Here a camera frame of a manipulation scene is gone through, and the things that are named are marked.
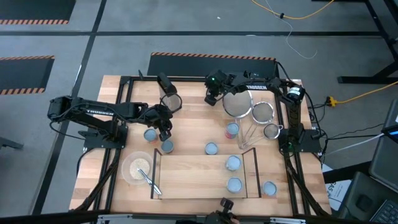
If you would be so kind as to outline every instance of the yellow cable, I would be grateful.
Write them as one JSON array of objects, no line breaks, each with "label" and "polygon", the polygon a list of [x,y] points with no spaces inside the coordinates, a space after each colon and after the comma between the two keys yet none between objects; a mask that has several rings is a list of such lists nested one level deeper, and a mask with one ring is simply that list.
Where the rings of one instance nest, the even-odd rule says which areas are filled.
[{"label": "yellow cable", "polygon": [[[263,6],[263,5],[259,4],[259,3],[257,3],[255,0],[251,0],[251,1],[252,1],[254,4],[256,4],[256,5],[260,6],[260,7],[262,7],[263,9],[265,9],[265,10],[267,10],[267,11],[269,11],[269,12],[272,12],[272,13],[274,13],[275,15],[280,16],[279,13],[276,13],[276,12],[274,12],[274,11],[268,9],[267,7],[265,7],[265,6]],[[290,17],[290,16],[285,16],[285,15],[284,15],[284,18],[288,18],[288,19],[306,19],[306,18],[309,18],[309,17],[311,17],[311,16],[317,14],[318,12],[324,10],[326,7],[328,7],[328,6],[329,6],[332,2],[334,2],[334,1],[335,1],[335,0],[331,0],[328,4],[326,4],[325,6],[323,6],[322,8],[320,8],[318,11],[316,11],[316,12],[314,12],[314,13],[311,13],[311,14],[309,14],[309,15],[307,15],[307,16],[304,16],[304,17]]]},{"label": "yellow cable", "polygon": [[350,102],[350,101],[356,100],[356,99],[358,99],[358,98],[361,98],[361,97],[363,97],[363,96],[369,95],[369,94],[371,94],[371,93],[375,93],[375,92],[377,92],[377,91],[380,91],[380,90],[384,90],[384,89],[386,89],[386,88],[389,88],[390,86],[393,86],[393,85],[395,85],[395,84],[398,84],[398,81],[396,81],[396,82],[394,82],[394,83],[391,83],[390,85],[386,85],[385,87],[378,88],[377,90],[372,90],[372,91],[369,91],[369,92],[364,93],[364,94],[362,94],[362,95],[352,97],[351,99],[348,99],[348,100],[345,100],[345,101],[337,101],[337,100],[336,100],[336,101],[335,101],[335,104],[348,103],[348,102]]}]

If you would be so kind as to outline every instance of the rice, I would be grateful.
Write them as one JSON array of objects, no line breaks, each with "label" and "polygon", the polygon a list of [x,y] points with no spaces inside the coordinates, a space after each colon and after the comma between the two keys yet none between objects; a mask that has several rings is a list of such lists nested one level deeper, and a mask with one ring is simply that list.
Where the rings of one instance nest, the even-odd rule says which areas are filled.
[{"label": "rice", "polygon": [[130,175],[133,179],[142,180],[144,177],[138,172],[138,169],[142,169],[145,174],[149,173],[149,162],[145,159],[136,159],[130,164]]}]

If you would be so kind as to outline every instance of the bowl of rice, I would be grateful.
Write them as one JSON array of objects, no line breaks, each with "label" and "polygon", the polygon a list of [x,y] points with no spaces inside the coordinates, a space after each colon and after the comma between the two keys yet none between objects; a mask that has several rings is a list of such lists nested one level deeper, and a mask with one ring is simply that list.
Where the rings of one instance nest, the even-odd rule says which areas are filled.
[{"label": "bowl of rice", "polygon": [[153,158],[146,152],[138,151],[128,155],[122,163],[122,176],[123,179],[132,185],[144,184],[147,181],[137,171],[142,169],[145,174],[151,179],[152,178],[152,165]]}]

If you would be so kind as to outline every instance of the small cup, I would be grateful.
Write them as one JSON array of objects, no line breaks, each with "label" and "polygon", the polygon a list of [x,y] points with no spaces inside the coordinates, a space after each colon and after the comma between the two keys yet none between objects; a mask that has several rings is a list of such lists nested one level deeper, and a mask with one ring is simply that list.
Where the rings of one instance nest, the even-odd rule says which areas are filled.
[{"label": "small cup", "polygon": [[234,139],[239,133],[239,125],[232,122],[227,124],[226,129],[225,129],[225,136],[228,139]]},{"label": "small cup", "polygon": [[277,192],[276,185],[271,181],[264,182],[262,185],[262,191],[268,196],[274,196]]},{"label": "small cup", "polygon": [[174,144],[173,144],[172,141],[166,140],[166,141],[164,141],[164,142],[162,143],[162,150],[163,150],[165,153],[170,153],[170,152],[173,151],[173,149],[174,149]]},{"label": "small cup", "polygon": [[242,187],[242,181],[238,177],[231,177],[226,183],[228,191],[234,194],[239,193],[242,190]]},{"label": "small cup", "polygon": [[218,152],[218,146],[213,142],[209,142],[205,147],[205,152],[208,155],[215,155]]},{"label": "small cup", "polygon": [[145,130],[144,139],[149,143],[155,143],[157,141],[156,131],[152,128]]},{"label": "small cup", "polygon": [[241,159],[238,156],[229,156],[225,167],[230,171],[238,170],[241,167]]}]

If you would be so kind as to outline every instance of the floor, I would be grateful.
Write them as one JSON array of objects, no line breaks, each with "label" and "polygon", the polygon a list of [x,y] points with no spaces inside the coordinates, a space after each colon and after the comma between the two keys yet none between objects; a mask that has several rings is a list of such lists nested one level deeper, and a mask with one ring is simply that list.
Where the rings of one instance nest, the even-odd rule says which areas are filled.
[{"label": "floor", "polygon": [[[311,0],[269,0],[272,8],[286,15],[307,15],[325,2]],[[79,0],[68,25],[0,26],[2,31],[91,31],[101,0]],[[372,1],[380,20],[391,36],[398,29],[385,5]],[[294,31],[377,31],[364,4],[334,2],[306,20],[288,21]],[[249,0],[205,1],[107,1],[98,31],[289,31],[290,27]],[[0,35],[0,57],[54,55],[55,63],[47,89],[37,95],[0,96],[0,136],[24,143],[23,150],[0,150],[0,217],[26,215],[41,183],[55,133],[46,117],[49,100],[69,95],[85,53],[89,37]],[[189,52],[206,54],[275,57],[291,78],[300,78],[314,103],[328,95],[345,100],[382,85],[338,84],[341,75],[371,76],[392,62],[391,53],[379,37],[285,37],[258,36],[98,36],[83,76],[78,96],[95,100],[103,75],[137,75],[148,68],[151,52]],[[398,97],[398,86],[367,98],[327,108],[322,128],[333,136],[346,131],[383,123],[390,102]],[[69,124],[68,134],[83,129]],[[377,134],[379,129],[364,131]],[[329,144],[331,152],[357,142],[342,139]],[[326,164],[339,168],[368,161],[375,142],[327,157]],[[76,162],[83,142],[66,138],[47,195],[43,213],[65,212],[75,184]]]}]

